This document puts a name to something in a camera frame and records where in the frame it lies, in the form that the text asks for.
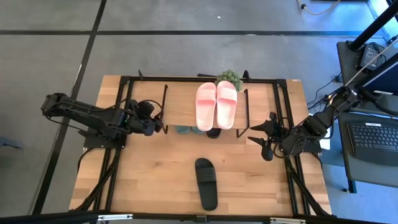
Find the concrete floor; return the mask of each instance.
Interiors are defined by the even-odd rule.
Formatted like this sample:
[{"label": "concrete floor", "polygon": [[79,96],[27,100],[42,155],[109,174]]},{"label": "concrete floor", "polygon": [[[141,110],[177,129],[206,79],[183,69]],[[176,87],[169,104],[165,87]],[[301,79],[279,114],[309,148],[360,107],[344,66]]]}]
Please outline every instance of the concrete floor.
[{"label": "concrete floor", "polygon": [[[0,29],[91,30],[100,2],[1,0]],[[330,5],[323,1],[308,3],[313,11],[322,11]],[[301,11],[294,0],[113,0],[105,7],[99,29],[358,31],[372,21],[372,14],[363,2],[342,2],[328,14],[311,16]],[[340,72],[336,43],[351,39],[97,36],[78,100],[94,103],[103,75],[137,75],[140,69],[144,75],[195,76],[247,69],[252,77],[302,79],[307,101],[310,101],[316,89]],[[46,94],[70,93],[87,41],[85,35],[0,35],[0,136],[17,139],[24,145],[22,150],[0,149],[0,217],[30,212],[58,128],[41,116],[39,108]],[[381,38],[373,41],[384,42]],[[332,83],[320,93],[329,93],[338,86]],[[69,129],[46,199],[45,213],[67,211],[82,145],[83,138]],[[398,208],[397,189],[360,184],[359,194],[350,195],[340,191],[347,187],[344,170],[325,166],[324,172],[335,215],[398,222],[393,214]]]}]

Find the laptop keyboard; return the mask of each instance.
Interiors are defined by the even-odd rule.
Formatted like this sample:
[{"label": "laptop keyboard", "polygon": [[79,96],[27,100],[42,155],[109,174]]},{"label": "laptop keyboard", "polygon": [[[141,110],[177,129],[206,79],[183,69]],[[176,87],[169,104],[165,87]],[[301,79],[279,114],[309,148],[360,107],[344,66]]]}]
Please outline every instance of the laptop keyboard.
[{"label": "laptop keyboard", "polygon": [[354,148],[364,147],[398,152],[398,128],[348,124]]}]

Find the table leg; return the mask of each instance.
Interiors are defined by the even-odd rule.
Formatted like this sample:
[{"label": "table leg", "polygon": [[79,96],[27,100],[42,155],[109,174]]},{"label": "table leg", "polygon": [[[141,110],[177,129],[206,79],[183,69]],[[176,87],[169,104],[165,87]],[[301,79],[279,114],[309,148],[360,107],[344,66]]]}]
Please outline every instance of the table leg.
[{"label": "table leg", "polygon": [[356,194],[356,184],[355,181],[347,179],[348,180],[348,189],[343,189],[345,192],[349,192],[351,194]]}]

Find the wooden table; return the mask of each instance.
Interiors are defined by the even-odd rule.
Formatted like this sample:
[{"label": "wooden table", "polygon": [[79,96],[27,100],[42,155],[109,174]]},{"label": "wooden table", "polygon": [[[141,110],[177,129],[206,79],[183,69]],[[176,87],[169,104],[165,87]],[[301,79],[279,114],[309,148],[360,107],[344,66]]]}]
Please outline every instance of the wooden table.
[{"label": "wooden table", "polygon": [[[120,76],[105,75],[96,105],[113,105],[118,92]],[[132,98],[152,99],[162,102],[164,85],[169,87],[168,98],[179,94],[176,90],[196,87],[195,82],[134,82]],[[271,84],[245,83],[243,90],[249,92],[250,125],[261,124],[270,111],[276,111]],[[298,124],[308,116],[307,104],[300,80],[287,80],[294,123]],[[282,113],[286,114],[282,89]],[[194,105],[189,99],[188,106]],[[178,107],[186,102],[165,102],[165,123],[173,124]],[[236,130],[223,130],[218,139],[205,134],[177,134],[169,126],[168,134],[153,136],[132,134],[127,137],[122,150],[112,212],[129,213],[173,213],[208,215],[256,215],[291,216],[291,205],[287,176],[283,159],[270,162],[262,159],[261,147],[247,139],[247,136],[265,137],[264,133],[248,130],[240,138]],[[104,149],[94,149],[82,160],[73,191],[70,208],[79,206],[98,182]],[[195,177],[195,160],[204,157],[215,166],[218,187],[218,207],[207,212],[200,203]],[[301,154],[305,183],[317,202],[331,212],[320,163],[311,154]],[[298,187],[295,188],[298,209],[303,213]],[[104,208],[107,186],[104,188],[100,208]]]}]

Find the black slide sandal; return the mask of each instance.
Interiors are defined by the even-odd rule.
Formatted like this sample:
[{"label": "black slide sandal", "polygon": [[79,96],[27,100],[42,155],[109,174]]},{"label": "black slide sandal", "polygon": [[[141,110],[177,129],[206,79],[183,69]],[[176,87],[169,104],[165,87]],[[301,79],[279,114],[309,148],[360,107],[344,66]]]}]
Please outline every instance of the black slide sandal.
[{"label": "black slide sandal", "polygon": [[205,158],[199,158],[195,162],[200,201],[206,211],[217,208],[217,179],[213,164]]}]

